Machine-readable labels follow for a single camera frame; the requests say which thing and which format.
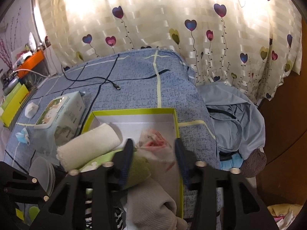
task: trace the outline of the decorative branch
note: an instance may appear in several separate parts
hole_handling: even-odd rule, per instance
[[[2,59],[2,61],[7,65],[7,67],[12,70],[12,61],[2,38],[0,39],[0,59]]]
[[[18,25],[18,17],[20,16],[20,10],[21,10],[21,7],[19,8],[17,19],[16,19],[15,34],[14,34],[14,49],[15,49],[16,31],[17,31],[17,25]]]
[[[13,20],[14,20],[14,17],[12,17],[12,22],[11,22],[11,32],[10,32],[11,52],[13,52],[13,47],[12,47],[12,27],[13,27]]]

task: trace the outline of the face mask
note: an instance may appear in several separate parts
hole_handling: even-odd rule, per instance
[[[23,144],[30,145],[30,139],[29,139],[29,134],[27,132],[26,128],[23,128],[21,132],[18,132],[15,134],[17,137],[17,140]]]

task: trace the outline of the green towel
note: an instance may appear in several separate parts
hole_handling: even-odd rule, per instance
[[[81,172],[95,170],[100,165],[105,162],[111,161],[114,157],[116,152],[122,151],[122,149],[111,151],[107,154],[101,155],[87,164],[85,164],[82,168],[79,168]],[[146,158],[137,156],[135,152],[133,153],[132,162],[129,169],[128,179],[125,187],[123,188],[128,189],[133,187],[150,177],[150,166]]]

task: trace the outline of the bed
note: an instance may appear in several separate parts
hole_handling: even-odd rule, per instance
[[[39,104],[39,110],[31,119],[24,112],[18,119],[8,141],[4,162],[18,170],[28,172],[31,162],[40,154],[36,146],[43,146],[44,139],[35,139],[33,125],[50,100],[61,94],[84,92],[86,110],[77,134],[88,111],[174,107],[178,117],[180,137],[188,150],[194,151],[199,160],[219,168],[214,129],[202,97],[194,86],[194,71],[171,50],[143,49],[128,51],[83,63],[65,72],[67,78],[87,79],[94,76],[107,77],[120,86],[117,90],[109,82],[102,84],[100,78],[86,81],[69,81],[63,74],[50,78],[33,96],[30,102]],[[17,132],[27,127],[30,145],[19,144]],[[193,216],[196,193],[184,191],[184,218]]]

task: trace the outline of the green box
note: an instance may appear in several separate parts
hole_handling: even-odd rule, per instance
[[[179,137],[177,115],[174,108],[146,108],[93,111],[88,116],[82,133],[109,124],[122,141],[116,149],[123,148],[125,140],[131,138],[139,142],[142,130],[154,128],[174,148],[175,139]],[[174,165],[168,172],[159,177],[163,189],[177,204],[177,216],[183,218],[183,182],[178,165]]]

